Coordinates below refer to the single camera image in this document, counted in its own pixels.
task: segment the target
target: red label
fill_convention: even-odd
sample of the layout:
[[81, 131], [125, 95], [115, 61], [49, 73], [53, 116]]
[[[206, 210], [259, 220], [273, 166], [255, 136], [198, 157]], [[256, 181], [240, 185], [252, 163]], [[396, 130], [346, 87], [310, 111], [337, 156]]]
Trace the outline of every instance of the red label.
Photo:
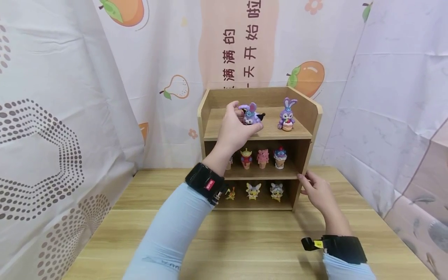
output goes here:
[[207, 190], [210, 190], [211, 187], [213, 187], [213, 185], [215, 184], [215, 181], [213, 181], [212, 179], [210, 179], [210, 181], [208, 182], [208, 184], [205, 186], [205, 188]]

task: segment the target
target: flower print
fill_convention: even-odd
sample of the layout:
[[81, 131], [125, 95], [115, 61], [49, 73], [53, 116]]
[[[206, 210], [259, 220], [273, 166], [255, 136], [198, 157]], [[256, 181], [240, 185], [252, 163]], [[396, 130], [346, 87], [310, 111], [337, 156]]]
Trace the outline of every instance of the flower print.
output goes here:
[[317, 11], [323, 7], [322, 0], [310, 0], [305, 5], [305, 11], [310, 12], [311, 15], [317, 14]]
[[190, 128], [190, 131], [188, 132], [188, 135], [194, 139], [196, 139], [198, 137], [198, 134], [196, 133], [196, 131], [194, 129]]

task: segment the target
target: yellow label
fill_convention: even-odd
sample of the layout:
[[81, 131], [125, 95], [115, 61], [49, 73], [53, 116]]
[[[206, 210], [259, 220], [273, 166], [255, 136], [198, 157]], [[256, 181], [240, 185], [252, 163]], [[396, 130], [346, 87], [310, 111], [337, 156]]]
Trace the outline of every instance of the yellow label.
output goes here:
[[323, 242], [320, 240], [314, 240], [314, 246], [323, 249]]

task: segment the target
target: hand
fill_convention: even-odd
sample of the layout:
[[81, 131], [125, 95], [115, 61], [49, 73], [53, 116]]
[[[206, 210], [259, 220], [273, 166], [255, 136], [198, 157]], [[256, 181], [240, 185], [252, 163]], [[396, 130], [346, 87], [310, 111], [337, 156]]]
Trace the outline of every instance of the hand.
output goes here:
[[253, 125], [242, 124], [238, 118], [242, 118], [244, 112], [237, 110], [237, 108], [238, 101], [233, 101], [227, 105], [215, 146], [215, 149], [220, 149], [228, 154], [229, 157], [235, 151], [241, 149], [252, 135], [263, 129], [261, 122]]
[[233, 153], [246, 144], [247, 140], [263, 129], [262, 123], [254, 125], [242, 124], [244, 112], [238, 110], [238, 101], [233, 101], [226, 107], [226, 113], [218, 133], [218, 141], [210, 154], [202, 163], [219, 176], [224, 176], [227, 163]]
[[307, 195], [311, 204], [313, 204], [322, 214], [331, 213], [335, 209], [339, 209], [330, 184], [323, 178], [309, 170], [306, 172], [305, 176], [298, 174], [297, 178], [305, 188], [300, 191], [301, 194]]

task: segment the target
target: shelf board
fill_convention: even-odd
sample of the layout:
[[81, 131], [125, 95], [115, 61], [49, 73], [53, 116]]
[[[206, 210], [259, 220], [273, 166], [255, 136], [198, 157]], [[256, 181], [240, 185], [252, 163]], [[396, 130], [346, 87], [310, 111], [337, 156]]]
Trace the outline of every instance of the shelf board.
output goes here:
[[227, 195], [222, 194], [215, 210], [291, 211], [293, 209], [288, 196], [288, 190], [285, 190], [283, 193], [281, 202], [272, 199], [271, 192], [266, 184], [261, 186], [256, 200], [249, 200], [246, 189], [243, 186], [235, 186], [235, 193], [234, 200], [226, 199]]
[[297, 173], [296, 167], [291, 160], [286, 160], [283, 169], [275, 168], [275, 161], [269, 159], [269, 163], [266, 164], [264, 169], [261, 169], [256, 159], [254, 163], [250, 164], [249, 169], [244, 169], [237, 157], [233, 157], [232, 169], [226, 170], [224, 178], [226, 180], [296, 180]]
[[[266, 113], [263, 118], [264, 128], [249, 140], [284, 140], [284, 139], [311, 139], [311, 133], [296, 119], [293, 130], [283, 131], [277, 128], [280, 120], [280, 112], [284, 107], [258, 108], [259, 113]], [[221, 121], [225, 114], [225, 108], [210, 110], [207, 126], [204, 132], [204, 141], [216, 141], [221, 127]]]

